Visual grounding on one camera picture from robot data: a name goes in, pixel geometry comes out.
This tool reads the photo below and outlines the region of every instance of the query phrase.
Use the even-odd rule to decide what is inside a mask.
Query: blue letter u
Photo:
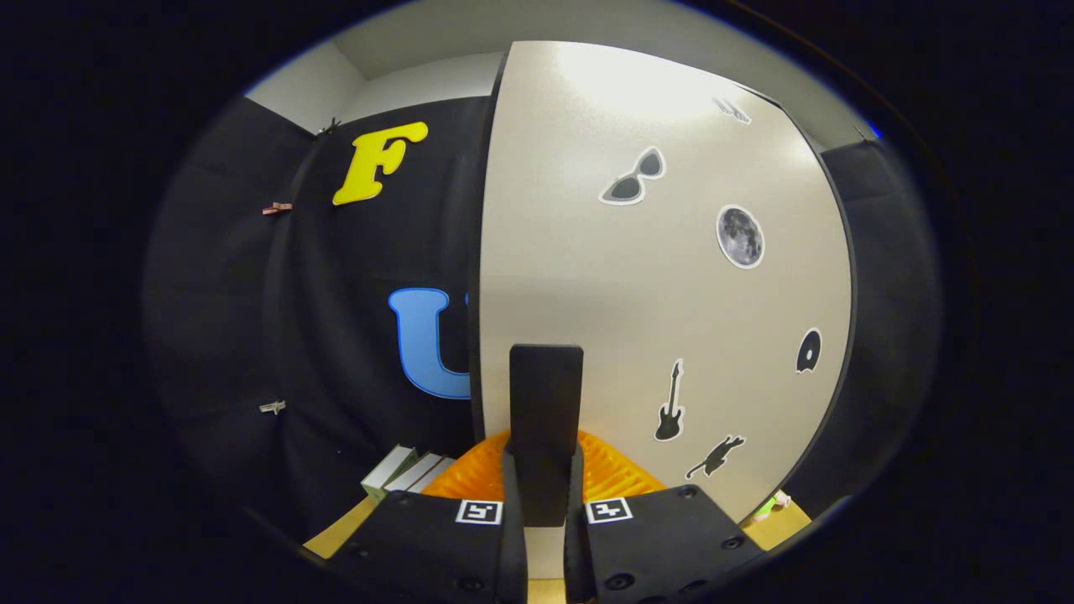
[[[426,287],[400,289],[388,297],[398,318],[400,360],[407,379],[434,397],[468,399],[469,374],[450,371],[440,361],[439,316],[448,301],[447,293]]]

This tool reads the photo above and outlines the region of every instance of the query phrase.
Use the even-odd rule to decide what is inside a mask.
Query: electric guitar sticker
[[[657,416],[661,419],[659,427],[653,437],[657,442],[667,443],[673,441],[682,434],[682,416],[686,409],[679,405],[679,378],[682,377],[682,359],[678,359],[671,366],[671,392],[668,394],[668,402],[661,405]]]

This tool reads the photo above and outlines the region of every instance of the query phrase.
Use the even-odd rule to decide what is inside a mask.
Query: clothespin
[[[279,203],[274,201],[272,202],[272,205],[270,207],[261,208],[261,214],[263,216],[268,216],[270,214],[278,214],[280,212],[287,212],[290,208],[291,208],[290,203]]]
[[[326,133],[331,134],[332,131],[335,130],[336,126],[339,126],[339,123],[336,121],[335,118],[333,117],[332,118],[332,124],[330,124],[328,128],[321,128],[320,131],[317,132],[317,133],[318,134],[324,134],[326,132]]]
[[[261,413],[272,412],[273,415],[279,415],[280,409],[287,408],[287,401],[276,401],[274,403],[268,403],[267,405],[261,405],[259,407]]]

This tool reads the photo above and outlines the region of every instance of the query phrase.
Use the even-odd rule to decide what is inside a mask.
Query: white ceiling
[[[517,40],[629,48],[734,80],[775,99],[825,147],[868,126],[787,57],[688,6],[663,0],[418,0],[338,34],[366,80],[444,59],[507,51]]]

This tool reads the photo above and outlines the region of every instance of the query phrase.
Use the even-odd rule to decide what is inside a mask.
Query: white partition wall
[[[729,80],[516,42],[480,271],[487,434],[508,428],[513,344],[580,345],[580,429],[736,521],[786,478],[836,393],[852,312],[838,201],[786,114]],[[527,529],[532,578],[562,576],[561,535]]]

